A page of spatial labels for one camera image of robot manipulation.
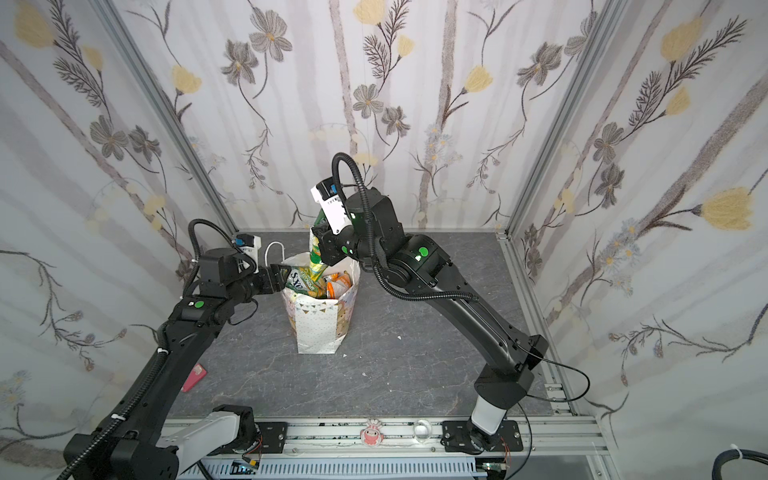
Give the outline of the green snack packet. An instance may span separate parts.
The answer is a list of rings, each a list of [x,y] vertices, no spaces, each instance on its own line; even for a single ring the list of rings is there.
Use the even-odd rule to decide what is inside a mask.
[[[292,266],[286,280],[286,287],[291,291],[316,299],[326,297],[326,281],[320,276],[312,277],[309,267]]]
[[[326,216],[323,211],[320,211],[315,218],[315,221],[310,228],[310,234],[309,234],[309,258],[310,258],[310,266],[312,268],[319,268],[323,265],[322,262],[322,255],[320,251],[320,240],[317,234],[315,233],[315,228],[321,225],[324,225],[326,223]]]

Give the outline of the orange snack packet back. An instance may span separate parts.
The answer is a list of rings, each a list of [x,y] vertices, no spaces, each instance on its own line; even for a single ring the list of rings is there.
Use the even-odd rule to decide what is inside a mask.
[[[327,299],[340,299],[353,286],[352,275],[347,271],[335,272],[323,277],[325,281],[325,297]]]

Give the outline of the white cartoon paper bag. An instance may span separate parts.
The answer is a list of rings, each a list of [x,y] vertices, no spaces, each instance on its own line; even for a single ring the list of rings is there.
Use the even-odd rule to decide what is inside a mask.
[[[354,286],[337,300],[300,295],[287,287],[282,290],[283,302],[295,334],[298,352],[303,355],[335,353],[349,331],[360,285],[359,263],[344,259],[334,266],[323,263],[319,268],[312,268],[308,251],[286,258],[284,264],[290,267],[309,267],[314,279],[342,271],[352,275]]]

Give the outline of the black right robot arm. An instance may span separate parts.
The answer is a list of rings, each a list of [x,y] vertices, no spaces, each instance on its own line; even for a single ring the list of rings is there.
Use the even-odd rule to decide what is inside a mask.
[[[435,240],[405,233],[390,198],[366,185],[349,154],[335,154],[330,168],[330,177],[312,190],[324,216],[312,228],[322,263],[359,262],[386,293],[428,304],[470,341],[485,365],[474,384],[469,431],[495,437],[508,411],[528,397],[548,341],[504,320]]]

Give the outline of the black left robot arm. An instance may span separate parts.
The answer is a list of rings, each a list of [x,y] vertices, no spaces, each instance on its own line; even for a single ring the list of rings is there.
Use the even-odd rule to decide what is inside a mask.
[[[239,245],[203,251],[194,219],[188,233],[194,267],[181,300],[156,333],[157,347],[126,395],[89,434],[76,434],[64,449],[62,479],[173,479],[188,464],[182,449],[163,446],[161,431],[193,367],[231,321],[237,306],[286,286],[290,269],[260,266]]]

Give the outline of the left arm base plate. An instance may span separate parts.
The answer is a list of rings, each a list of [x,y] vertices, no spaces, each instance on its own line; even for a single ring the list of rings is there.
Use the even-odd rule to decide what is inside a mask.
[[[246,420],[238,427],[235,439],[218,447],[211,455],[281,454],[287,439],[287,422]]]

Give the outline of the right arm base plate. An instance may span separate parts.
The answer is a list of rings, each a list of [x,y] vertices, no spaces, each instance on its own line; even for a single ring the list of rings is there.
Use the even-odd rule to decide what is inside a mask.
[[[522,452],[524,449],[518,424],[503,420],[495,434],[488,434],[470,420],[446,420],[441,423],[440,443],[448,453],[481,455]]]

